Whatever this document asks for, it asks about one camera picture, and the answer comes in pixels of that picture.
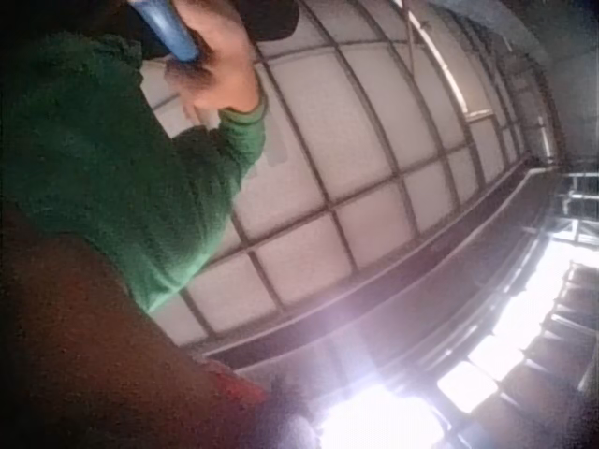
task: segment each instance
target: bright light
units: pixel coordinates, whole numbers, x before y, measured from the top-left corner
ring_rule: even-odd
[[[587,243],[589,245],[599,246],[599,236],[595,236],[590,233],[590,231],[584,229],[580,233],[578,233],[578,241],[580,243]],[[599,253],[597,251],[588,250],[591,253],[594,253],[594,258],[596,262],[592,264],[592,267],[599,268]]]
[[[588,248],[573,248],[572,260],[589,268],[599,268],[599,251]]]
[[[420,398],[398,398],[382,386],[334,407],[323,426],[322,449],[429,449],[444,436]]]
[[[536,264],[536,272],[547,277],[562,278],[570,268],[571,254],[570,251],[560,251],[558,248],[549,246]]]
[[[538,321],[530,319],[530,317],[526,318],[518,318],[512,312],[504,313],[495,328],[493,328],[493,333],[516,348],[526,349],[541,333],[541,326]]]
[[[550,269],[553,266],[558,270],[566,271],[569,268],[573,250],[574,247],[570,243],[552,241],[545,248],[543,257],[539,260],[537,267]]]
[[[572,240],[572,241],[574,241],[574,239],[577,237],[577,231],[576,231],[576,228],[575,228],[574,225],[572,227],[573,227],[573,229],[571,229],[571,230],[566,229],[565,231],[559,231],[559,232],[551,233],[551,236],[555,237],[557,239],[564,239],[564,240]]]
[[[497,391],[497,384],[468,362],[460,362],[439,379],[437,385],[456,404],[456,407],[465,413],[470,413],[478,404]]]
[[[535,271],[524,288],[535,297],[555,299],[562,291],[563,274],[565,273],[560,276],[546,275],[542,271]]]
[[[512,297],[505,306],[500,321],[506,319],[513,326],[529,323],[542,323],[547,314],[553,310],[555,297],[535,295],[527,290]]]
[[[543,117],[538,117],[538,123],[541,127],[541,137],[543,138],[543,148],[545,149],[545,156],[551,157],[551,147],[549,147],[549,139],[547,135],[547,129],[544,126]]]
[[[468,358],[496,381],[501,381],[518,363],[524,354],[492,335],[487,336],[468,355]]]
[[[477,119],[478,117],[492,115],[492,113],[493,113],[493,111],[491,109],[481,109],[481,110],[476,110],[474,112],[468,112],[466,114],[466,120],[474,120],[474,119]]]

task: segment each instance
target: blue object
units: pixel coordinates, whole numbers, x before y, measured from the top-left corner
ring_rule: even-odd
[[[184,63],[199,58],[199,48],[169,0],[129,0],[175,57]]]

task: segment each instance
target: person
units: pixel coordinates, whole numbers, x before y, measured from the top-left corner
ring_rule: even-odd
[[[188,107],[219,109],[217,130],[169,139],[139,88],[139,45],[120,36],[32,21],[3,48],[4,442],[317,446],[297,395],[199,365],[147,316],[208,260],[265,139],[235,8],[173,4],[205,57],[169,62],[167,80]]]

